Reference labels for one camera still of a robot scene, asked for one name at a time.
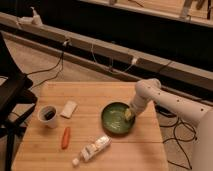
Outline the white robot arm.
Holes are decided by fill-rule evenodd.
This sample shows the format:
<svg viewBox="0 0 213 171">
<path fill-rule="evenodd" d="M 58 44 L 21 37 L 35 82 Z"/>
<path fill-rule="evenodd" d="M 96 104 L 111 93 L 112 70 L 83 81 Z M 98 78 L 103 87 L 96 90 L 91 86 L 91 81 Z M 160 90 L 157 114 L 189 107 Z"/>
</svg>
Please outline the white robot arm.
<svg viewBox="0 0 213 171">
<path fill-rule="evenodd" d="M 129 103 L 125 119 L 129 121 L 140 115 L 150 101 L 197 128 L 192 171 L 213 171 L 213 107 L 162 90 L 158 79 L 142 79 L 135 84 L 135 95 Z"/>
</svg>

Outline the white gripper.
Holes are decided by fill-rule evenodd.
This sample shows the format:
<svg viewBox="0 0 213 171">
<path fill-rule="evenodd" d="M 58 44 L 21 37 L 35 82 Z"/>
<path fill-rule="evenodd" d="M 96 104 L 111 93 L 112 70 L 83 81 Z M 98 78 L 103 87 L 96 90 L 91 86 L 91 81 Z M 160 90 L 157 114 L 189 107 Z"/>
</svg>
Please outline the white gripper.
<svg viewBox="0 0 213 171">
<path fill-rule="evenodd" d="M 130 109 L 127 108 L 124 112 L 125 120 L 129 121 L 134 116 L 140 115 L 147 107 L 148 100 L 140 97 L 139 95 L 135 95 L 130 101 Z"/>
</svg>

